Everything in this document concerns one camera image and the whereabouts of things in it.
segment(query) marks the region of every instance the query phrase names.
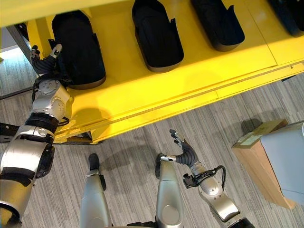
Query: gray box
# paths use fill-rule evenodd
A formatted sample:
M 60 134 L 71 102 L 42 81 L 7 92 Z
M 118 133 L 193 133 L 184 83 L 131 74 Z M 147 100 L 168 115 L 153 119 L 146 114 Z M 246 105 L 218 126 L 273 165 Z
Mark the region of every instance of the gray box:
M 304 205 L 304 123 L 263 135 L 261 143 L 284 196 Z

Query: robot leg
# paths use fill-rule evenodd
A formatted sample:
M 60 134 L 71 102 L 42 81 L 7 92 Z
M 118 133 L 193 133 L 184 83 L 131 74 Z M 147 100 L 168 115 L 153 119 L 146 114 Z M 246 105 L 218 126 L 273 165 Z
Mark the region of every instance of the robot leg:
M 109 208 L 105 199 L 105 181 L 99 172 L 96 154 L 89 157 L 90 171 L 86 175 L 85 191 L 80 208 L 80 228 L 111 227 Z

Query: yellow metal surface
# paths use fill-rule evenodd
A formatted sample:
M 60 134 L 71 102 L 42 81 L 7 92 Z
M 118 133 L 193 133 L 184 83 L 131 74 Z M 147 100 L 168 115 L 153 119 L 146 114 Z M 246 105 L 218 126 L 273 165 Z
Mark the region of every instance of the yellow metal surface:
M 162 74 L 150 72 L 144 64 L 134 35 L 131 16 L 133 0 L 83 10 L 97 34 L 107 80 L 103 85 L 90 90 L 68 89 L 71 94 L 67 105 L 70 123 L 58 128 L 58 142 L 65 142 L 71 136 L 90 131 L 93 143 L 97 143 L 304 71 L 303 64 L 300 63 L 304 61 L 304 52 L 302 55 L 300 52 L 293 55 L 292 50 L 289 50 L 293 47 L 294 38 L 286 38 L 286 33 L 278 33 L 276 41 L 266 43 L 265 34 L 254 15 L 258 4 L 242 0 L 223 1 L 226 7 L 235 5 L 246 38 L 236 49 L 218 52 L 210 45 L 189 0 L 161 2 L 169 18 L 176 18 L 185 53 L 180 66 Z M 264 17 L 274 16 L 261 3 L 262 0 L 257 2 Z M 28 22 L 31 45 L 37 44 L 43 56 L 50 53 L 48 39 L 54 38 L 51 28 L 53 17 L 54 15 Z M 280 26 L 276 18 L 275 20 L 276 25 Z M 281 59 L 282 54 L 276 54 L 271 48 L 276 42 L 286 47 L 281 50 L 289 54 L 284 60 Z
M 275 82 L 285 77 L 297 75 L 303 71 L 304 71 L 304 62 L 298 64 L 292 64 L 291 66 L 286 66 L 282 69 L 270 71 L 267 74 L 262 74 L 260 76 L 218 89 L 216 90 L 217 95 L 219 98 L 226 98 L 235 94 L 245 92 L 250 89 L 257 88 L 259 86 L 266 85 L 271 82 Z
M 0 27 L 122 0 L 0 0 Z
M 278 65 L 303 58 L 304 36 L 290 35 L 267 0 L 245 0 L 245 4 Z

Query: brown cardboard box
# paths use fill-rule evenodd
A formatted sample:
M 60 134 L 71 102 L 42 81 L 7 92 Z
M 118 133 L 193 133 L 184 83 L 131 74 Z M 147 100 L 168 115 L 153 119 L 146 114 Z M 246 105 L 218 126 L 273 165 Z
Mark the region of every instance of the brown cardboard box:
M 232 151 L 243 164 L 265 199 L 285 208 L 292 209 L 296 203 L 285 198 L 276 175 L 260 142 L 260 137 L 288 124 L 287 120 L 274 120 L 261 124 L 253 132 L 240 138 Z

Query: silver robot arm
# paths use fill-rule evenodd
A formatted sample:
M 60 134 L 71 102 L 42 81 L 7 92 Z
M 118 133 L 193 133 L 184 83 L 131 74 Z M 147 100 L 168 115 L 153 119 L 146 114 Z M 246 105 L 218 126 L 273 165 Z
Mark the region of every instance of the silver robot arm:
M 57 45 L 49 58 L 55 62 L 61 45 Z M 38 66 L 50 64 L 46 59 L 32 56 Z M 45 79 L 39 79 L 33 101 L 33 110 L 25 124 L 13 137 L 0 161 L 0 227 L 21 226 L 20 219 L 26 209 L 36 179 L 47 175 L 51 169 L 54 147 L 54 133 L 65 115 L 69 94 L 58 80 L 53 78 L 54 65 L 41 67 L 38 72 Z
M 163 155 L 162 160 L 186 164 L 192 175 L 184 175 L 184 184 L 187 188 L 198 187 L 199 195 L 210 206 L 211 213 L 222 228 L 254 228 L 246 217 L 238 210 L 235 203 L 224 192 L 226 169 L 218 166 L 213 170 L 206 170 L 199 162 L 194 149 L 187 143 L 184 137 L 175 130 L 170 130 L 174 142 L 178 144 L 183 154 L 178 156 Z M 214 177 L 218 170 L 223 170 L 222 182 Z

